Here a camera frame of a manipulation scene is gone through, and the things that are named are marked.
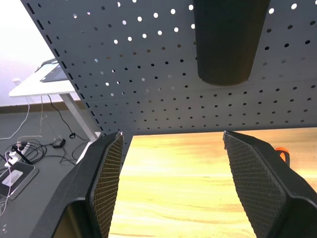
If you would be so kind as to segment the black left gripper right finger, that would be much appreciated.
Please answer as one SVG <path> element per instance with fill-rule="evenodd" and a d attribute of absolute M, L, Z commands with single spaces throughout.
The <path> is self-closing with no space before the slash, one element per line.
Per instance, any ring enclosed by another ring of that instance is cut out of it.
<path fill-rule="evenodd" d="M 237 195 L 258 238 L 315 238 L 317 193 L 267 142 L 223 134 Z"/>

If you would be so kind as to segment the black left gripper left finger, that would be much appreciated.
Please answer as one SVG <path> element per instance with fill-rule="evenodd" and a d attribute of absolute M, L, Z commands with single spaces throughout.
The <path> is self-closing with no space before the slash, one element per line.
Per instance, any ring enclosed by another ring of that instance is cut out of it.
<path fill-rule="evenodd" d="M 123 135 L 93 142 L 61 180 L 31 233 L 32 238 L 106 238 L 117 198 Z"/>

